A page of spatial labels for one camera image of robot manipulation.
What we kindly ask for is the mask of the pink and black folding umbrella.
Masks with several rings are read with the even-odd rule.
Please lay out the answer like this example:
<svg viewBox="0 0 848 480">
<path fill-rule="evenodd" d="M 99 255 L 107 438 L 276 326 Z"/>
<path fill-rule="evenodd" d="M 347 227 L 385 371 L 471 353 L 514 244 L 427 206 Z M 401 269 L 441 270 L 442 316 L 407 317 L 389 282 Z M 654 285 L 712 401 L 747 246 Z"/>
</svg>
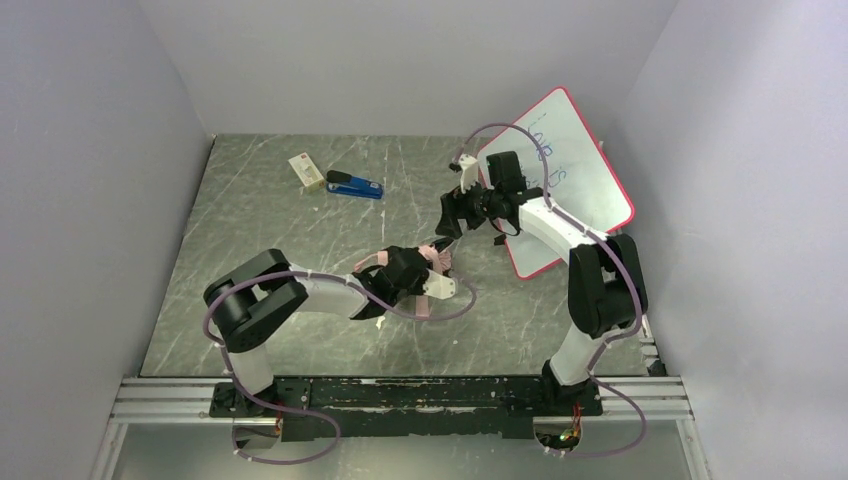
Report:
<svg viewBox="0 0 848 480">
<path fill-rule="evenodd" d="M 450 243 L 450 239 L 442 239 L 435 243 L 425 244 L 417 247 L 419 251 L 425 256 L 425 258 L 431 262 L 429 270 L 434 270 L 437 273 L 441 273 L 447 277 L 450 277 L 450 270 L 452 268 L 452 257 L 451 254 L 447 251 L 447 246 Z M 372 286 L 371 283 L 370 274 L 374 273 L 376 270 L 378 252 L 373 253 L 358 262 L 354 266 L 353 276 L 358 279 L 362 286 L 365 287 L 369 292 L 373 293 L 383 302 L 389 304 L 392 307 L 396 306 L 401 300 L 404 300 L 405 298 L 414 297 L 414 315 L 416 317 L 423 317 L 424 319 L 429 319 L 431 314 L 429 299 L 431 297 L 427 297 L 423 294 L 403 296 L 399 299 L 383 299 L 375 291 L 375 288 Z"/>
</svg>

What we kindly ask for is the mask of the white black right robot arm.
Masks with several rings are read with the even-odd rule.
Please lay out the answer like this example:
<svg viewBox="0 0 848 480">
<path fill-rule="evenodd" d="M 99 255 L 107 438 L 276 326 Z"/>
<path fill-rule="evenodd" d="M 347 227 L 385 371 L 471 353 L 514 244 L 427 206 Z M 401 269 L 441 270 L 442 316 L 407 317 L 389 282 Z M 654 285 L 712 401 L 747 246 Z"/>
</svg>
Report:
<svg viewBox="0 0 848 480">
<path fill-rule="evenodd" d="M 538 239 L 566 262 L 572 324 L 542 374 L 555 394 L 575 394 L 590 380 L 606 343 L 623 338 L 647 309 L 635 241 L 592 229 L 562 210 L 543 188 L 528 187 L 513 151 L 488 156 L 489 188 L 479 183 L 475 157 L 462 154 L 450 167 L 460 180 L 440 198 L 438 235 L 457 239 L 484 222 L 505 220 L 517 234 Z"/>
</svg>

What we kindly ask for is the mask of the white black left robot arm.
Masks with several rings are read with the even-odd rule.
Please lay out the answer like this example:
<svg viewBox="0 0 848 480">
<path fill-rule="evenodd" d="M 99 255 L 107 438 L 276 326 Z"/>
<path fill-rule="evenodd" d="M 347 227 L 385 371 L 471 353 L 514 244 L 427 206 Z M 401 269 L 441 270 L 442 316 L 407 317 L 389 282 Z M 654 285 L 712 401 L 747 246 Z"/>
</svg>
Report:
<svg viewBox="0 0 848 480">
<path fill-rule="evenodd" d="M 230 370 L 247 393 L 264 401 L 275 397 L 267 340 L 298 312 L 328 313 L 351 320 L 383 315 L 401 300 L 416 298 L 415 314 L 429 315 L 424 285 L 433 274 L 450 271 L 450 256 L 433 246 L 387 247 L 354 267 L 337 282 L 305 269 L 279 249 L 265 250 L 208 285 L 202 298 L 216 305 L 214 323 L 227 351 Z"/>
</svg>

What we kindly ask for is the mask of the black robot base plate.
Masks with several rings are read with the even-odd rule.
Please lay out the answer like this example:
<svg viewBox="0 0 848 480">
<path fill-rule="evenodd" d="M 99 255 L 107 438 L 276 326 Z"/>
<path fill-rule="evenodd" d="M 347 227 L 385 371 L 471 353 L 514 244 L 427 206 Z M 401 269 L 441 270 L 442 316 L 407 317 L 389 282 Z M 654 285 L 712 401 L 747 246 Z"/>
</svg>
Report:
<svg viewBox="0 0 848 480">
<path fill-rule="evenodd" d="M 229 382 L 215 385 L 208 414 L 281 420 L 285 442 L 345 437 L 498 434 L 532 439 L 542 417 L 599 416 L 598 387 L 561 387 L 544 375 L 440 377 L 278 376 L 268 406 Z"/>
</svg>

